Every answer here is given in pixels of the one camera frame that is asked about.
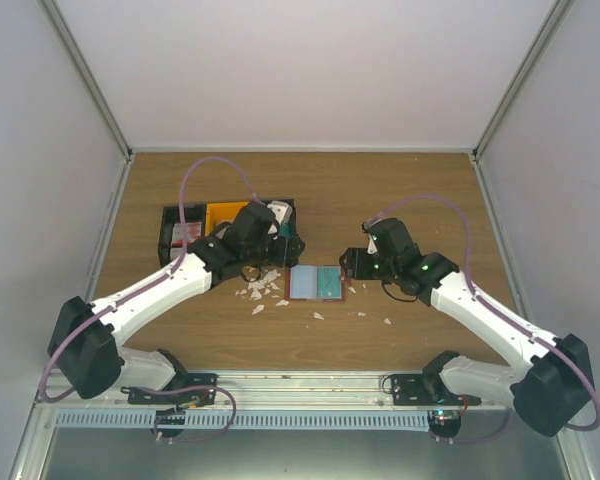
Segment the teal white credit card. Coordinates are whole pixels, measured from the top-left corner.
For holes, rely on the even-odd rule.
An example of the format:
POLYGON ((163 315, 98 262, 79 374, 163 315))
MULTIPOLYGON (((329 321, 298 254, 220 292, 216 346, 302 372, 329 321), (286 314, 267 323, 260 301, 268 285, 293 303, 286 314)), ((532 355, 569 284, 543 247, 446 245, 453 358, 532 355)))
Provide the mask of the teal white credit card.
POLYGON ((341 270, 337 266, 321 266, 317 269, 317 297, 321 300, 342 298, 341 270))

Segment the brown leather card holder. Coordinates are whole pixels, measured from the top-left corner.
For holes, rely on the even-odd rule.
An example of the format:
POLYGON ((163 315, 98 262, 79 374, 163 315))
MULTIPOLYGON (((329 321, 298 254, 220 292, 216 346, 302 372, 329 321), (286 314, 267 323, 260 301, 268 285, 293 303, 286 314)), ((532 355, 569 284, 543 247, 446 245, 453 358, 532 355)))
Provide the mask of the brown leather card holder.
POLYGON ((348 294, 354 293, 339 265, 299 264, 287 271, 285 283, 286 299, 289 301, 344 302, 348 294), (337 266, 340 268, 341 299, 321 300, 317 297, 317 269, 321 266, 337 266))

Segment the black card bin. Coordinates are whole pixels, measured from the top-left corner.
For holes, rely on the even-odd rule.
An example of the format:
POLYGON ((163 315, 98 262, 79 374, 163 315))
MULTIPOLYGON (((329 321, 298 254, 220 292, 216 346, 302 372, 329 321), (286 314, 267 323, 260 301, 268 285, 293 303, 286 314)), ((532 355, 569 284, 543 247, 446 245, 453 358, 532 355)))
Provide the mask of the black card bin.
MULTIPOLYGON (((292 216, 291 216, 291 220, 290 220, 291 236, 293 236, 293 235, 298 235, 298 236, 299 236, 299 234, 298 234, 298 231, 297 231, 297 227, 296 227, 296 209, 295 209, 295 207, 294 207, 294 203, 293 203, 293 201, 292 201, 292 200, 290 200, 290 199, 287 199, 287 200, 279 200, 279 201, 284 201, 284 202, 287 202, 287 203, 289 203, 289 204, 291 204, 291 205, 293 206, 293 214, 292 214, 292 216)), ((269 234, 269 233, 267 233, 266 239, 267 239, 267 238, 270 238, 270 237, 276 238, 277 236, 281 236, 281 235, 275 235, 275 234, 269 234)))
POLYGON ((177 205, 165 206, 162 209, 160 234, 157 253, 161 267, 174 261, 182 251, 183 232, 186 232, 187 243, 192 244, 204 236, 206 224, 205 204, 186 204, 184 206, 184 225, 179 217, 177 205))

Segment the yellow card bin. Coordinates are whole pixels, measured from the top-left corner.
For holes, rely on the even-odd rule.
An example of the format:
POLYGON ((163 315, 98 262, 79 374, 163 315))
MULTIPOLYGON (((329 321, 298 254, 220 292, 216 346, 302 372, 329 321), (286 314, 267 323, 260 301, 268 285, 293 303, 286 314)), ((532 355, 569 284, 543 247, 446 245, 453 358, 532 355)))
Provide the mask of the yellow card bin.
POLYGON ((239 211, 247 205, 248 201, 207 203, 204 235, 209 235, 220 223, 233 222, 239 211))

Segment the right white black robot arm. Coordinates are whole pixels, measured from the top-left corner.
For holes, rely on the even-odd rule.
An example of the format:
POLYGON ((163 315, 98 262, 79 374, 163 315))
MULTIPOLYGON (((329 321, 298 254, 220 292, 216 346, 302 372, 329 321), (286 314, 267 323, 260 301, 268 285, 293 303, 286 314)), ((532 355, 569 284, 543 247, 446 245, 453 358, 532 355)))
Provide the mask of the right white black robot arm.
POLYGON ((368 245, 349 248, 339 259, 347 278, 397 286, 404 302, 420 301, 456 320, 506 362, 490 364, 445 351, 422 370, 428 401, 438 407, 461 396, 493 401, 513 409, 533 431, 553 437, 595 400, 583 340, 533 325, 492 299, 444 255, 422 254, 396 218, 365 225, 363 231, 368 245))

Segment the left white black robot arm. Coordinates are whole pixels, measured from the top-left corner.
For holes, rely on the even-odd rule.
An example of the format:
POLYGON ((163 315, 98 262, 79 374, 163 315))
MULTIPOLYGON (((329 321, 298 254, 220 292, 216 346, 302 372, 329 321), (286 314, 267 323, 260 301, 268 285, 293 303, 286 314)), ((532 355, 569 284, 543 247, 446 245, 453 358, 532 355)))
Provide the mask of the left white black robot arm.
POLYGON ((170 352, 126 348, 141 328, 180 303, 245 275, 247 267, 292 268, 304 243, 291 225, 293 205, 251 201, 231 222, 184 247, 169 264, 136 284, 87 302, 76 296, 61 307, 47 348, 47 371, 58 368, 72 393, 95 398, 112 388, 178 402, 189 374, 170 352))

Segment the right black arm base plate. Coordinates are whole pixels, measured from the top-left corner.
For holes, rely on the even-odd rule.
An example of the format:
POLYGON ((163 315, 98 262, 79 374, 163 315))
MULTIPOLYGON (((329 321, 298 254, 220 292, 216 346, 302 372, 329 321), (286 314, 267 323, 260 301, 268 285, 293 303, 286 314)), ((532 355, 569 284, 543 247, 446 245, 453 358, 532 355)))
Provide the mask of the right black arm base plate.
POLYGON ((381 391, 390 395, 395 406, 479 406, 482 400, 475 396, 451 393, 434 375, 423 373, 393 373, 380 382, 381 391))

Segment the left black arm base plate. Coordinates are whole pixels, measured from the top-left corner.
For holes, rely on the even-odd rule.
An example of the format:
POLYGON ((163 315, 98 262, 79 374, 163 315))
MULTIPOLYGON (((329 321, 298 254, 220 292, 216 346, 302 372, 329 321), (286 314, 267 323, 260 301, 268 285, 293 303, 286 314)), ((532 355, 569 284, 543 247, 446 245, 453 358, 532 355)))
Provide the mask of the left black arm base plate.
POLYGON ((215 373, 176 375, 162 390, 122 387, 121 393, 132 405, 206 406, 215 401, 215 373))

